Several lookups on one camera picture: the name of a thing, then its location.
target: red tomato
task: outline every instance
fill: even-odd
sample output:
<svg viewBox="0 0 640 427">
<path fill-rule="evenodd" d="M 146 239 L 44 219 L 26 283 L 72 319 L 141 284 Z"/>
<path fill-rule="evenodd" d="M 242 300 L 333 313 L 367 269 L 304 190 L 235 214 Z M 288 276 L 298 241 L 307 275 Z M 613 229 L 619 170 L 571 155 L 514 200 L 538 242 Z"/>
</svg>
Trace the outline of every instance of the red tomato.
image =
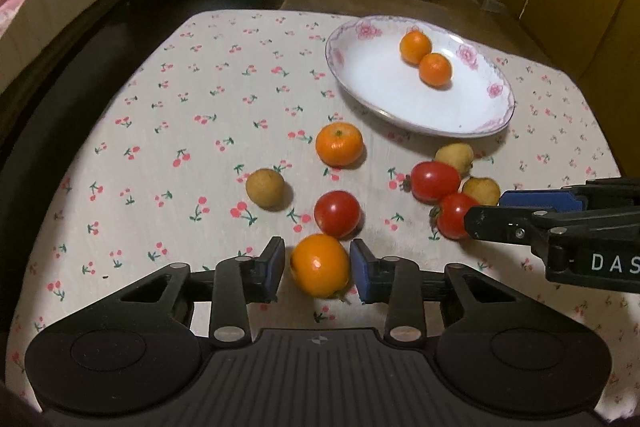
<svg viewBox="0 0 640 427">
<path fill-rule="evenodd" d="M 360 204 L 350 193 L 333 190 L 321 196 L 314 208 L 314 218 L 320 230 L 332 237 L 344 237 L 360 222 Z"/>
<path fill-rule="evenodd" d="M 440 233 L 447 239 L 458 241 L 468 237 L 465 230 L 465 214 L 479 204 L 471 196 L 456 192 L 442 199 L 436 211 L 436 224 Z"/>
<path fill-rule="evenodd" d="M 418 163 L 411 171 L 411 192 L 422 203 L 436 203 L 460 187 L 460 174 L 440 162 Z"/>
</svg>

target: potato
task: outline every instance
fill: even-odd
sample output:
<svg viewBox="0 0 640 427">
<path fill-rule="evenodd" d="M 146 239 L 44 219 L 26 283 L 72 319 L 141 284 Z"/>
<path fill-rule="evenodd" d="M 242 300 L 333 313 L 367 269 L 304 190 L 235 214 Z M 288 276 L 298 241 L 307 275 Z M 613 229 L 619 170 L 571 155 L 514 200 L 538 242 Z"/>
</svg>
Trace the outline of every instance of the potato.
<svg viewBox="0 0 640 427">
<path fill-rule="evenodd" d="M 246 179 L 246 195 L 260 208 L 273 208 L 284 197 L 284 178 L 273 169 L 258 169 Z"/>
<path fill-rule="evenodd" d="M 491 178 L 471 177 L 462 185 L 462 192 L 486 206 L 497 205 L 501 195 L 500 187 Z"/>
<path fill-rule="evenodd" d="M 451 165 L 464 178 L 474 163 L 474 150 L 468 143 L 450 143 L 438 149 L 434 160 Z"/>
</svg>

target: table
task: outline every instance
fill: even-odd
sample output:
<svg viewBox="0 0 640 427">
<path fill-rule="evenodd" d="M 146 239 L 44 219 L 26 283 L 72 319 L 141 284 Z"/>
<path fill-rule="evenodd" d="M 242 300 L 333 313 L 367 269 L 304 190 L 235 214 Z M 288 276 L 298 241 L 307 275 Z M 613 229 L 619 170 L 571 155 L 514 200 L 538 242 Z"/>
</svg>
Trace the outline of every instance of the table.
<svg viewBox="0 0 640 427">
<path fill-rule="evenodd" d="M 29 341 L 46 325 L 153 272 L 183 261 L 213 268 L 258 255 L 272 235 L 289 247 L 318 229 L 313 206 L 342 188 L 366 214 L 361 236 L 377 256 L 393 253 L 423 269 L 461 262 L 594 328 L 609 344 L 614 374 L 598 410 L 635 410 L 640 388 L 640 300 L 547 282 L 526 247 L 440 237 L 428 207 L 399 189 L 402 176 L 446 141 L 395 128 L 343 95 L 328 72 L 324 42 L 349 17 L 287 11 L 204 12 L 184 23 L 114 97 L 60 183 L 24 276 L 7 350 L 6 381 L 36 403 L 22 371 Z M 510 80 L 517 108 L 509 128 L 470 142 L 473 174 L 502 190 L 561 187 L 618 175 L 607 143 L 570 79 L 485 46 Z M 364 134 L 358 169 L 330 169 L 314 136 L 344 120 Z M 257 208 L 244 181 L 255 169 L 280 171 L 292 187 L 281 212 Z M 250 305 L 263 327 L 379 327 L 385 307 L 303 295 L 286 272 L 278 302 Z M 442 331 L 425 305 L 430 335 Z M 192 329 L 207 333 L 198 305 Z"/>
</svg>

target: screw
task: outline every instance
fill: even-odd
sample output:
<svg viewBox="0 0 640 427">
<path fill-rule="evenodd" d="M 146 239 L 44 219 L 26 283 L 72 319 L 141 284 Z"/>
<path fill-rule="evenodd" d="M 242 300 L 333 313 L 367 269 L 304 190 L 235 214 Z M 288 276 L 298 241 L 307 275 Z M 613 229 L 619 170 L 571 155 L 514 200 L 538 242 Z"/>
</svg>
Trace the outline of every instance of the screw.
<svg viewBox="0 0 640 427">
<path fill-rule="evenodd" d="M 422 336 L 422 333 L 420 333 L 418 328 L 414 328 L 413 326 L 396 326 L 389 331 L 389 335 L 398 342 L 408 343 L 418 340 Z"/>
<path fill-rule="evenodd" d="M 244 330 L 237 326 L 222 326 L 213 332 L 213 336 L 220 342 L 237 342 L 244 337 Z"/>
</svg>

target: tangerine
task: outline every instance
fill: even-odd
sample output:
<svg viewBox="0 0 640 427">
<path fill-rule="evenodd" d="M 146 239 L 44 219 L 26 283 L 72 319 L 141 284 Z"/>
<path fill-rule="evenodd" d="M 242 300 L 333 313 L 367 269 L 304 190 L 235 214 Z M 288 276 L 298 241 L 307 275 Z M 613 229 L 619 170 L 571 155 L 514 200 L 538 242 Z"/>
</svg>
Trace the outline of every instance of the tangerine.
<svg viewBox="0 0 640 427">
<path fill-rule="evenodd" d="M 349 256 L 340 241 L 324 233 L 300 241 L 289 266 L 298 287 L 317 299 L 329 298 L 349 283 Z"/>
<path fill-rule="evenodd" d="M 350 123 L 330 123 L 316 137 L 316 152 L 330 167 L 346 167 L 360 158 L 363 151 L 362 134 Z"/>
<path fill-rule="evenodd" d="M 420 61 L 418 73 L 420 80 L 428 86 L 441 87 L 451 80 L 453 69 L 447 57 L 439 53 L 429 53 Z"/>
<path fill-rule="evenodd" d="M 400 56 L 405 62 L 417 66 L 427 53 L 431 53 L 431 39 L 418 30 L 408 32 L 400 41 Z"/>
</svg>

